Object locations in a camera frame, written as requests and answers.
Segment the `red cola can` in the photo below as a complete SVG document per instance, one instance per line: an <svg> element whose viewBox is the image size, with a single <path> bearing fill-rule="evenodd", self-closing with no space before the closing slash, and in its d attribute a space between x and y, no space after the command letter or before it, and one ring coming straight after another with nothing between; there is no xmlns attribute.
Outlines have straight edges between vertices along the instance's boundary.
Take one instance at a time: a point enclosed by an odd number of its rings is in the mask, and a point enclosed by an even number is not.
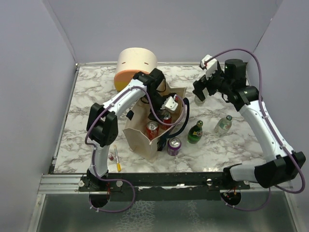
<svg viewBox="0 0 309 232"><path fill-rule="evenodd" d="M156 121L149 121L146 124L146 135L151 141L159 135L159 124Z"/></svg>
<svg viewBox="0 0 309 232"><path fill-rule="evenodd" d="M166 124L171 124L172 117L169 111L167 110L162 110L160 114L160 120ZM165 124L160 124L160 128L162 130L167 130L170 128L170 126L167 126Z"/></svg>

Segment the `cream canvas tote bag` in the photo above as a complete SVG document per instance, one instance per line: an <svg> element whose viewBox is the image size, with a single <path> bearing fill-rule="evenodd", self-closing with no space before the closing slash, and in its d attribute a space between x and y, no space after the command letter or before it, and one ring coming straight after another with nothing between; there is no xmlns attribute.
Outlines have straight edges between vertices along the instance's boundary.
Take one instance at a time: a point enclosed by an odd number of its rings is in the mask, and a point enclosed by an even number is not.
<svg viewBox="0 0 309 232"><path fill-rule="evenodd" d="M186 123L180 122L170 128L159 126L157 136L149 138L146 126L151 121L148 118L151 112L150 106L149 104L145 104L145 100L138 100L128 112L123 132L130 149L153 163L157 159L159 151L165 148L170 135L173 137L177 136L172 130L178 128L179 130L177 132L181 133L186 127Z"/></svg>

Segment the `green glass bottle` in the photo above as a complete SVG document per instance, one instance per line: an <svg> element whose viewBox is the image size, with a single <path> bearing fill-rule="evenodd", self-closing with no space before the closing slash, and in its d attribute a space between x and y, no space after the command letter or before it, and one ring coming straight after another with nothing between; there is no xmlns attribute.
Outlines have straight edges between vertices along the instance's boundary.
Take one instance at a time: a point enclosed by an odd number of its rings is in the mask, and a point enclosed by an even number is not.
<svg viewBox="0 0 309 232"><path fill-rule="evenodd" d="M199 120L188 132L187 140L191 144L197 144L203 135L203 121Z"/></svg>

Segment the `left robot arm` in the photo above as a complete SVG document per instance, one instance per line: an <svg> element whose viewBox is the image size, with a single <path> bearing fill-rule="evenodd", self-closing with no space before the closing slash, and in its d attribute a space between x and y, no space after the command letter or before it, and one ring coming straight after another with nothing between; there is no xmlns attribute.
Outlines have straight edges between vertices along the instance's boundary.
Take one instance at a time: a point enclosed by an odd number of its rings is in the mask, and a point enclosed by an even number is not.
<svg viewBox="0 0 309 232"><path fill-rule="evenodd" d="M107 156L110 145L118 136L118 118L132 104L145 96L151 108L150 118L160 120L159 112L168 97L161 96L157 88L164 79L164 74L157 68L150 74L138 72L115 97L102 105L95 103L91 106L84 142L93 146L87 174L92 175L90 185L95 190L103 190L107 184L107 179L104 177L108 173Z"/></svg>

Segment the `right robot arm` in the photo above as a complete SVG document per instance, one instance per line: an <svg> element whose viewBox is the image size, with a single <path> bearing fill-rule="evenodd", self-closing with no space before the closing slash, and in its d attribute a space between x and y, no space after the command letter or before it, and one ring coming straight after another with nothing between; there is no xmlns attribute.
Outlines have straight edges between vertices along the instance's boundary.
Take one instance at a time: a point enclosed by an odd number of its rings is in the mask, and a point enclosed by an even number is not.
<svg viewBox="0 0 309 232"><path fill-rule="evenodd" d="M220 93L227 96L226 103L234 105L251 127L263 151L265 164L252 166L236 164L224 168L222 184L233 189L239 181L258 183L269 188L293 180L306 157L284 140L264 102L259 101L259 91L247 85L246 64L241 59L228 59L222 69L220 63L207 55L200 63L205 74L193 83L193 93L201 100L206 95Z"/></svg>

